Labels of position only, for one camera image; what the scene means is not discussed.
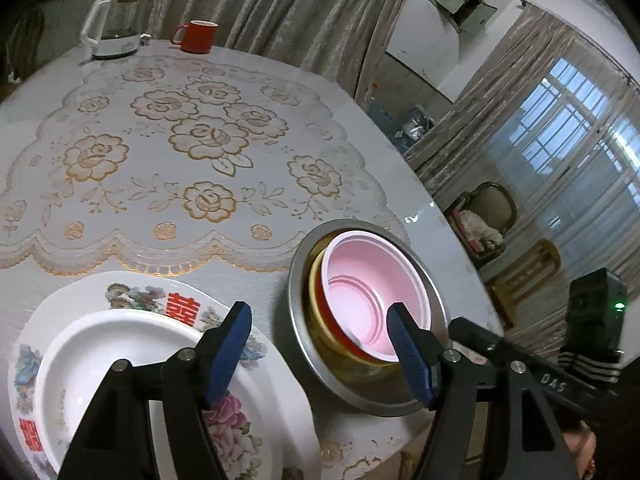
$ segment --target blue gripper pad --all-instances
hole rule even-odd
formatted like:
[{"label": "blue gripper pad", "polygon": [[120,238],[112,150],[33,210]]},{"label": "blue gripper pad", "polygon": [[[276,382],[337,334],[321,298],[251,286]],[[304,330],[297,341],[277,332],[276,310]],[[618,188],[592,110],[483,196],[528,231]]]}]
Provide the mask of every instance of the blue gripper pad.
[{"label": "blue gripper pad", "polygon": [[225,334],[218,352],[209,367],[206,399],[208,405],[226,395],[231,377],[238,366],[242,350],[251,333],[251,308],[244,301],[236,301],[222,324],[211,330]]},{"label": "blue gripper pad", "polygon": [[404,378],[409,384],[411,393],[425,407],[429,408],[435,400],[434,392],[431,389],[431,371],[425,365],[414,339],[405,326],[405,322],[412,323],[415,331],[419,330],[404,304],[394,303],[391,305],[386,311],[386,330],[402,365]]}]

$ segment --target curtain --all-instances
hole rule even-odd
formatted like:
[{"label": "curtain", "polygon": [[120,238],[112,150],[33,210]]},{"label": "curtain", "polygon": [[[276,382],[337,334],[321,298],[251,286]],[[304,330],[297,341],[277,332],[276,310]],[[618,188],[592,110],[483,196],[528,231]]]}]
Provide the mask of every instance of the curtain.
[{"label": "curtain", "polygon": [[[564,25],[551,15],[547,20]],[[640,96],[628,76],[574,30],[532,83],[435,200],[444,208],[487,180],[510,190],[518,219],[504,253],[480,270],[484,281],[540,238],[558,248],[560,272],[518,306],[508,333],[553,356],[564,338],[571,280],[607,267],[625,281],[630,299],[640,292]]]},{"label": "curtain", "polygon": [[404,159],[435,195],[520,106],[572,40],[569,25],[527,6],[451,110]]},{"label": "curtain", "polygon": [[216,22],[216,44],[292,64],[368,102],[403,0],[151,0],[148,31],[169,38],[180,23]]}]

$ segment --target white kettle handle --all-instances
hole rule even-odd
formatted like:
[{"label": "white kettle handle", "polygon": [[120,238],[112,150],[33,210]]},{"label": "white kettle handle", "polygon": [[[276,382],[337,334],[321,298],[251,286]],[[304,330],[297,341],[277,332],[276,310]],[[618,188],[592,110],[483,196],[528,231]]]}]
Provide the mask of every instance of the white kettle handle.
[{"label": "white kettle handle", "polygon": [[89,38],[89,29],[91,29],[91,26],[94,24],[95,17],[98,15],[100,8],[103,5],[110,3],[110,1],[111,0],[95,0],[94,1],[94,4],[91,6],[89,13],[87,14],[86,19],[84,20],[84,25],[82,26],[82,30],[80,31],[80,41],[82,41],[84,44],[87,44],[89,46],[98,46],[97,40],[94,40],[94,38]]}]

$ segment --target pink bowl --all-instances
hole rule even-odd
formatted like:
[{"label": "pink bowl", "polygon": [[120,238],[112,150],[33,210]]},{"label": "pink bowl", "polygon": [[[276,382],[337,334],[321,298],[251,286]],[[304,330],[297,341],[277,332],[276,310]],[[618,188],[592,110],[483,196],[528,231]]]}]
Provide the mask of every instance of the pink bowl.
[{"label": "pink bowl", "polygon": [[402,301],[421,328],[431,326],[427,291],[400,249],[366,231],[346,231],[322,258],[322,289],[343,332],[367,354],[397,362],[386,333],[386,310]]}]

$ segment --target round table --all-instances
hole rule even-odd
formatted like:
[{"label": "round table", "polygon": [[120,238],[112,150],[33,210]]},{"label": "round table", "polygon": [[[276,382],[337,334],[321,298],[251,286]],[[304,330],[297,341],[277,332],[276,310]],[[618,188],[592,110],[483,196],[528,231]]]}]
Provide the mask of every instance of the round table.
[{"label": "round table", "polygon": [[475,269],[401,156],[335,84],[292,66],[153,41],[91,60],[76,47],[0,105],[0,428],[21,454],[4,384],[12,345],[49,294],[90,272],[177,276],[244,300],[309,396],[322,478],[351,479],[425,428],[318,387],[280,336],[287,269],[320,222],[384,226],[423,259],[450,317],[501,332]]}]

